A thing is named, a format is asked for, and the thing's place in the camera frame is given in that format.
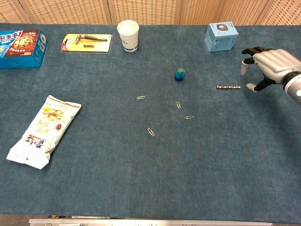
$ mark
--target small container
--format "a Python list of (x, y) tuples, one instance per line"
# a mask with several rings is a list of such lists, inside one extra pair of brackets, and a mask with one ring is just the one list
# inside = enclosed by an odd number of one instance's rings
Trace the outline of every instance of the small container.
[(185, 69), (179, 67), (177, 70), (175, 70), (174, 79), (176, 81), (182, 81), (185, 76)]
[(138, 48), (138, 23), (134, 20), (124, 20), (118, 24), (117, 30), (122, 41), (123, 49), (126, 52), (135, 52)]
[(231, 21), (211, 23), (204, 38), (209, 52), (230, 50), (238, 37)]

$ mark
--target blue box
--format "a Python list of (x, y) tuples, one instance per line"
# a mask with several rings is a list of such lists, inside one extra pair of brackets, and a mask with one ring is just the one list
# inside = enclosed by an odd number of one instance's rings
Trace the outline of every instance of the blue box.
[(231, 21), (211, 23), (208, 26), (204, 41), (209, 52), (216, 52), (232, 49), (237, 37), (238, 32)]
[(41, 30), (0, 31), (0, 69), (41, 67), (47, 44)]

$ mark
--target white paper cup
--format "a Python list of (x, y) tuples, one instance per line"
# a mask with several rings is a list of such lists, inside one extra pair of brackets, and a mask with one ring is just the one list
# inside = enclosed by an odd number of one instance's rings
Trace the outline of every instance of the white paper cup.
[(134, 20), (124, 20), (117, 26), (123, 48), (126, 52), (135, 52), (138, 49), (139, 25)]

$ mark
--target robotic hand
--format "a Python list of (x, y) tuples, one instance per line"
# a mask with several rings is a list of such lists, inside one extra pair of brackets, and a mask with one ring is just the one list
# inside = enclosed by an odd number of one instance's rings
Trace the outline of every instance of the robotic hand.
[(282, 84), (283, 90), (301, 105), (301, 61), (283, 49), (273, 50), (260, 46), (246, 48), (242, 54), (252, 57), (242, 61), (241, 75), (246, 73), (248, 65), (256, 64), (263, 72), (263, 80), (254, 85), (246, 86), (253, 92), (258, 92), (272, 84)]

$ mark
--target snack bag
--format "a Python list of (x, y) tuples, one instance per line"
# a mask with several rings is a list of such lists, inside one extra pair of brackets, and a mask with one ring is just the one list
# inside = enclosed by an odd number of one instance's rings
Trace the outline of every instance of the snack bag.
[(10, 150), (7, 159), (42, 169), (81, 105), (48, 96), (22, 139)]

